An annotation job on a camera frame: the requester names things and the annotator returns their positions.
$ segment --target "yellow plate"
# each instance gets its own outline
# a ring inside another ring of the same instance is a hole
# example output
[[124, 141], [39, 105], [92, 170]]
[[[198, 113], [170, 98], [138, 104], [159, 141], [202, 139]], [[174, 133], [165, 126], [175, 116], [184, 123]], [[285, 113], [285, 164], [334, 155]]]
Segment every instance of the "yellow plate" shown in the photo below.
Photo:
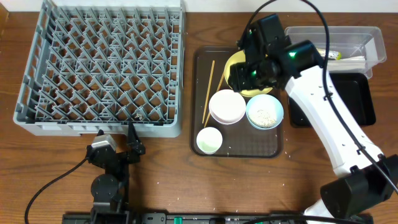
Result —
[[[234, 55], [232, 55], [228, 61], [225, 64], [225, 68], [224, 68], [224, 78], [225, 81], [228, 84], [228, 78], [229, 78], [229, 68], [231, 67], [231, 65], [239, 63], [239, 62], [245, 62], [246, 58], [244, 56], [244, 52], [243, 50], [236, 52]], [[272, 90], [272, 87], [270, 88], [265, 88], [263, 90], [243, 90], [240, 94], [242, 96], [245, 97], [254, 97], [260, 94], [267, 94]]]

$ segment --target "black rectangular tray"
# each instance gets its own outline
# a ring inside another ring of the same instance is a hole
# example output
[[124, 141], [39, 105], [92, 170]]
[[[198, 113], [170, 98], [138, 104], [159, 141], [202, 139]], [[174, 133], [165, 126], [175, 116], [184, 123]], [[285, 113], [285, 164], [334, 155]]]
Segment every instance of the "black rectangular tray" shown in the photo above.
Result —
[[[205, 106], [206, 93], [210, 78], [212, 61], [215, 61], [213, 79], [209, 100], [216, 93], [220, 78], [224, 72], [226, 61], [237, 52], [236, 47], [202, 47], [195, 52], [193, 67], [193, 98], [192, 98], [192, 125], [190, 133], [190, 146], [194, 153], [200, 156], [216, 157], [260, 157], [273, 158], [283, 150], [282, 123], [278, 127], [270, 130], [258, 130], [250, 125], [246, 115], [237, 123], [222, 125], [217, 123], [211, 116], [207, 127], [218, 129], [223, 135], [223, 144], [213, 155], [203, 153], [196, 143], [196, 138], [200, 130], [204, 128], [202, 124], [203, 107]], [[220, 90], [228, 89], [229, 86], [223, 80]], [[278, 100], [280, 93], [272, 90], [268, 93]]]
[[[368, 79], [362, 73], [331, 73], [330, 78], [349, 112], [359, 125], [376, 122]], [[295, 128], [312, 127], [296, 102], [288, 97], [290, 124]]]

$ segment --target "dish rack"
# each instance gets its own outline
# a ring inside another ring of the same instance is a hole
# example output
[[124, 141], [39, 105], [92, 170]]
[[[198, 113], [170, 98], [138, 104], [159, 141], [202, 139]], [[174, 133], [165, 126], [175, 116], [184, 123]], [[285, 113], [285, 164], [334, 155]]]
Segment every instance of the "dish rack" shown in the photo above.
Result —
[[102, 129], [176, 137], [182, 127], [185, 10], [57, 7], [45, 0], [14, 112], [34, 135]]

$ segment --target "tray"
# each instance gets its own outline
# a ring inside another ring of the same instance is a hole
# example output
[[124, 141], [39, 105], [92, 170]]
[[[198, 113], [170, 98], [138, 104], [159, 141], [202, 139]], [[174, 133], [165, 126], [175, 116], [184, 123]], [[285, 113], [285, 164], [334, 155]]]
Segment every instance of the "tray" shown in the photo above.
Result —
[[44, 0], [14, 113], [34, 135], [181, 131], [184, 8]]
[[[368, 79], [362, 73], [331, 73], [330, 78], [355, 121], [362, 126], [376, 122]], [[290, 123], [295, 128], [312, 127], [296, 102], [288, 98]]]
[[[209, 100], [216, 92], [220, 78], [224, 71], [226, 61], [236, 52], [236, 47], [202, 47], [195, 52], [193, 68], [193, 100], [192, 100], [192, 125], [190, 135], [190, 146], [194, 153], [200, 156], [215, 157], [276, 157], [283, 149], [282, 123], [278, 127], [261, 131], [252, 127], [246, 115], [237, 123], [222, 125], [217, 123], [211, 116], [208, 127], [218, 129], [223, 135], [223, 145], [213, 155], [203, 153], [196, 144], [196, 136], [203, 129], [203, 107], [206, 100], [208, 81], [212, 61], [215, 60], [213, 80]], [[228, 89], [229, 86], [223, 80], [220, 90]], [[270, 95], [280, 99], [278, 90], [272, 90]]]

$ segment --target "clear plastic container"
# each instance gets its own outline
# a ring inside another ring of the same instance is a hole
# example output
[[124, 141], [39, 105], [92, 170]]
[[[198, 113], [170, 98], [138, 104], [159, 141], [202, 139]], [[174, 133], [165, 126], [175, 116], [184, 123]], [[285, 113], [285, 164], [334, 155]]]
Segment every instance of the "clear plastic container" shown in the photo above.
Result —
[[[386, 61], [386, 48], [378, 27], [330, 26], [330, 50], [341, 53], [340, 60], [330, 60], [330, 72], [359, 72], [372, 77], [372, 67]], [[315, 47], [326, 48], [326, 35], [323, 26], [288, 27], [293, 44], [303, 40], [311, 41]]]

